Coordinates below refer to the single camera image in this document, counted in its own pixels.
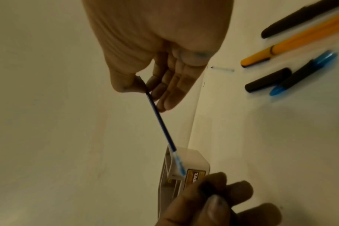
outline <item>pen tip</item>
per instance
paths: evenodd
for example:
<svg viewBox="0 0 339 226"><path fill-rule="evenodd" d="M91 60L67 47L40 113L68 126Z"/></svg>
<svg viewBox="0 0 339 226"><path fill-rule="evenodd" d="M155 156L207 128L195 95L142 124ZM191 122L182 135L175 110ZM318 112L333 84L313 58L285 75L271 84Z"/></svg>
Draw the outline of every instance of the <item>pen tip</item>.
<svg viewBox="0 0 339 226"><path fill-rule="evenodd" d="M284 92L285 89L281 86L277 86L275 87L271 92L270 92L270 96L276 96L279 95L280 93Z"/></svg>

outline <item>white table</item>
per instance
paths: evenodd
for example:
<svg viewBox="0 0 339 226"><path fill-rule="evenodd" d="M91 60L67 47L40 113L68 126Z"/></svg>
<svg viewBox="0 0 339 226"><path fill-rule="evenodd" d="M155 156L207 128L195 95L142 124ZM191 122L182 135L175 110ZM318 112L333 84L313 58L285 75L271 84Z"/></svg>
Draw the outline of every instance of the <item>white table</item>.
<svg viewBox="0 0 339 226"><path fill-rule="evenodd" d="M316 0L237 0L227 38L202 83L189 148L223 171L228 182L248 180L254 197L234 210L272 202L282 225L339 225L339 57L284 95L249 94L244 85L284 67L293 71L325 50L339 53L339 33L267 63L243 69L240 61L319 24L339 10L270 39L268 25Z"/></svg>

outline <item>blue pen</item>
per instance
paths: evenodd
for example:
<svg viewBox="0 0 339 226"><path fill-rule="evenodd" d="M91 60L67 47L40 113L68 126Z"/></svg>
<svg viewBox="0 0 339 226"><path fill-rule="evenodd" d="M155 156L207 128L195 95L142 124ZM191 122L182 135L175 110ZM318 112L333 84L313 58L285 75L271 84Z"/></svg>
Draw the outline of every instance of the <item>blue pen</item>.
<svg viewBox="0 0 339 226"><path fill-rule="evenodd" d="M148 91L146 91L146 95L147 95L148 100L150 101L150 104L153 108L153 111L155 112L155 115L158 119L158 122L161 125L163 133L165 134L165 137L168 141L168 147L170 148L170 151L172 152L172 157L174 158L174 160L176 162L177 169L182 176L186 176L187 172L186 172L186 170L183 166L183 163L182 163L180 157L177 154L177 148L174 145L174 142L173 142L173 140L170 136L170 133L168 132L167 127L166 127L165 123L163 122L163 119L162 119L161 115L159 114L159 112L157 110L155 102L153 101L152 96Z"/></svg>
<svg viewBox="0 0 339 226"><path fill-rule="evenodd" d="M322 55L316 59L310 60L305 66L300 68L297 72L293 73L290 77L285 79L283 82L278 84L271 92L270 96L276 96L290 87L294 86L296 83L300 82L309 75L315 73L316 71L324 68L330 62L332 62L337 57L336 52L330 50L324 52Z"/></svg>

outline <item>wall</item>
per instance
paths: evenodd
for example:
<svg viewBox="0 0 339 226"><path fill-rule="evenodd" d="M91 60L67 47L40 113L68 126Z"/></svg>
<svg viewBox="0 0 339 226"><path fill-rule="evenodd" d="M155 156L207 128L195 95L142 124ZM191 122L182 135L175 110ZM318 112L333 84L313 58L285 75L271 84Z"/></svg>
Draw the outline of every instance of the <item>wall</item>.
<svg viewBox="0 0 339 226"><path fill-rule="evenodd" d="M200 86L164 114L179 146ZM165 148L146 97L112 90L79 0L0 0L0 226L153 225Z"/></svg>

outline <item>fingernail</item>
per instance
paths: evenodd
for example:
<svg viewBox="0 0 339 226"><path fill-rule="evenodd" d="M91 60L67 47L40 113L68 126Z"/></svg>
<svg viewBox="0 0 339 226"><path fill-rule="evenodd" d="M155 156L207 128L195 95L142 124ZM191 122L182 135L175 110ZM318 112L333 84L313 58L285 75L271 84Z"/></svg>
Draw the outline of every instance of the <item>fingernail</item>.
<svg viewBox="0 0 339 226"><path fill-rule="evenodd" d="M221 225L229 215L229 206L227 202L219 195L212 195L207 202L207 214L209 218L216 225Z"/></svg>

